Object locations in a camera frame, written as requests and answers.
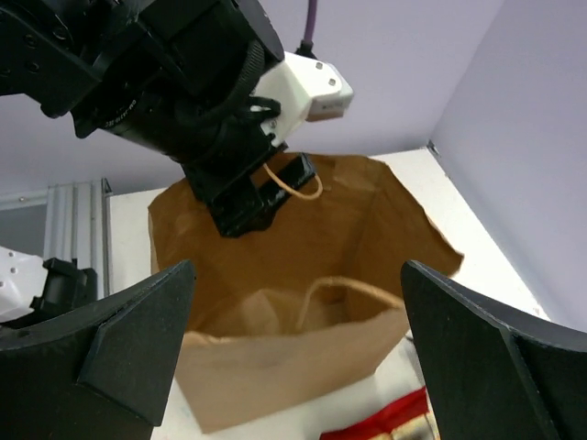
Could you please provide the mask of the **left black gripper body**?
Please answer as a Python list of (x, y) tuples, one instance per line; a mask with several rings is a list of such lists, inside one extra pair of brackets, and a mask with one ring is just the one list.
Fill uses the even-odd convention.
[(255, 124), (228, 121), (208, 128), (181, 128), (182, 166), (195, 197), (211, 215), (243, 208), (237, 195), (251, 175), (284, 146)]

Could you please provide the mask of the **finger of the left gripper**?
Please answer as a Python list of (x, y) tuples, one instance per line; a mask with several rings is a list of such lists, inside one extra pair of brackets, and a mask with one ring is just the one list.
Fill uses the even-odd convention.
[(311, 195), (317, 190), (316, 166), (305, 153), (278, 153), (259, 168), (259, 193), (262, 212), (274, 214), (286, 206), (294, 208), (308, 208), (317, 201), (306, 200), (303, 197), (287, 192), (273, 176), (286, 186), (304, 195)]
[(216, 229), (222, 237), (237, 238), (249, 232), (266, 230), (275, 216), (277, 186), (266, 181), (238, 181), (209, 206)]

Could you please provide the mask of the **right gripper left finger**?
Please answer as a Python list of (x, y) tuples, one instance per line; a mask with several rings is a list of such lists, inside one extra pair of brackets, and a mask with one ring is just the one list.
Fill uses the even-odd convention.
[(83, 307), (1, 328), (4, 439), (149, 439), (161, 425), (187, 325), (184, 260)]

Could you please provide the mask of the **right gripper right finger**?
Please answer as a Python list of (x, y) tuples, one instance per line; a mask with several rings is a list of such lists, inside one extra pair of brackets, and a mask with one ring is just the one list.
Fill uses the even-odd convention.
[(441, 438), (585, 438), (585, 333), (417, 261), (401, 284)]

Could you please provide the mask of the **red cassava chips bag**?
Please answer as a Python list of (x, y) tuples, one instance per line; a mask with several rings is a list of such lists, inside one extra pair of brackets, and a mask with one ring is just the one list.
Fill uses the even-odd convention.
[(426, 387), (392, 401), (366, 419), (336, 431), (322, 433), (320, 440), (415, 439), (434, 428), (430, 419)]

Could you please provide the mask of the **brown paper bag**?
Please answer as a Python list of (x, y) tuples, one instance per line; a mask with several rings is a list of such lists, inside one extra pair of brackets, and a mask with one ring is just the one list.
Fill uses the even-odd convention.
[(372, 375), (408, 329), (401, 268), (444, 274), (463, 256), (383, 162), (315, 155), (323, 193), (271, 226), (219, 235), (187, 181), (150, 204), (151, 266), (196, 280), (175, 378), (209, 434)]

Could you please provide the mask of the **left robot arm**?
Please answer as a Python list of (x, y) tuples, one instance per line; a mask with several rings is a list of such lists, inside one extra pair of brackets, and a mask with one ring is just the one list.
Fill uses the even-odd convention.
[(267, 229), (316, 178), (299, 154), (253, 180), (285, 148), (261, 127), (283, 99), (253, 93), (283, 58), (256, 1), (1, 4), (2, 94), (71, 115), (78, 138), (104, 130), (179, 163), (223, 237)]

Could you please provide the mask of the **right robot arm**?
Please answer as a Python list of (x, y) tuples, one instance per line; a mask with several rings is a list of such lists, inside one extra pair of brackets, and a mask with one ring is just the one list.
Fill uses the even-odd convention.
[[(77, 306), (82, 273), (4, 250), (1, 294), (29, 300), (1, 338), (4, 439), (148, 439), (161, 425), (194, 286), (183, 262), (114, 296)], [(426, 385), (331, 439), (394, 439), (427, 410), (446, 439), (583, 439), (586, 336), (468, 290), (417, 262), (403, 298), (322, 277), (296, 316), (331, 287), (408, 319)]]

